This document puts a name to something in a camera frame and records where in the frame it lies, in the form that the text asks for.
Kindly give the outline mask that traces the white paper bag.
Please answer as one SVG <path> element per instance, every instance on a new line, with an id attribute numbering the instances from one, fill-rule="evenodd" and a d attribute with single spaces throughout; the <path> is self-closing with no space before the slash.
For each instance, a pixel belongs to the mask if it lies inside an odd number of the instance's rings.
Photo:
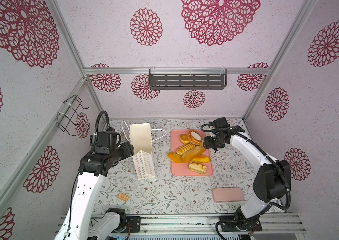
<path id="1" fill-rule="evenodd" d="M 167 132 L 152 129 L 150 123 L 128 125 L 122 121 L 121 128 L 126 139 L 134 147 L 132 158 L 138 180 L 155 178 L 153 142 L 165 137 Z"/>

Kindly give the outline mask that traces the small round bun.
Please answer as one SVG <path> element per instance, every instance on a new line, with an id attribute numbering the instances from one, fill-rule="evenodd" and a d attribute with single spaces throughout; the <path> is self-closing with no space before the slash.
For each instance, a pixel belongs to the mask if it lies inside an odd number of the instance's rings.
<path id="1" fill-rule="evenodd" d="M 187 134 L 180 135 L 180 142 L 184 145 L 188 144 L 189 143 L 188 135 Z"/>

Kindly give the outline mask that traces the long baguette loaf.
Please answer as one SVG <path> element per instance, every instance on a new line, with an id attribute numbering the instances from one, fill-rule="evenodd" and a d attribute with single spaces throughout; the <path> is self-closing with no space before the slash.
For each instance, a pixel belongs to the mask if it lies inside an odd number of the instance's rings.
<path id="1" fill-rule="evenodd" d="M 188 163 L 195 157 L 203 154 L 206 151 L 206 149 L 202 146 L 196 146 L 193 149 L 186 152 L 184 155 L 181 156 L 181 160 L 183 163 Z"/>

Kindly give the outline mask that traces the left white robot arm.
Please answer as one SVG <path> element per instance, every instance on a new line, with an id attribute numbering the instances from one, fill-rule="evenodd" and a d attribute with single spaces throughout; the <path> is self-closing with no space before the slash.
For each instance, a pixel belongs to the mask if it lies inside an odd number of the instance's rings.
<path id="1" fill-rule="evenodd" d="M 70 208 L 56 235 L 57 240 L 107 240 L 112 232 L 127 228 L 125 210 L 110 208 L 90 227 L 96 197 L 110 168 L 130 158 L 134 147 L 122 142 L 114 129 L 95 134 L 90 151 L 80 160 L 78 174 L 71 192 Z"/>

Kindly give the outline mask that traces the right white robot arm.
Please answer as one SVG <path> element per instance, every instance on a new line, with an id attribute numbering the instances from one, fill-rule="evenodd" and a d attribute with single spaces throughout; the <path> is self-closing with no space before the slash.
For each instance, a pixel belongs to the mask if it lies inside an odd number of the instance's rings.
<path id="1" fill-rule="evenodd" d="M 231 145 L 252 164 L 256 176 L 254 193 L 232 216 L 220 217 L 216 232 L 228 228 L 239 231 L 260 231 L 259 218 L 272 207 L 288 211 L 291 205 L 291 166 L 279 161 L 256 144 L 240 126 L 230 126 L 226 118 L 219 118 L 201 126 L 210 135 L 203 139 L 203 147 L 217 151 Z"/>

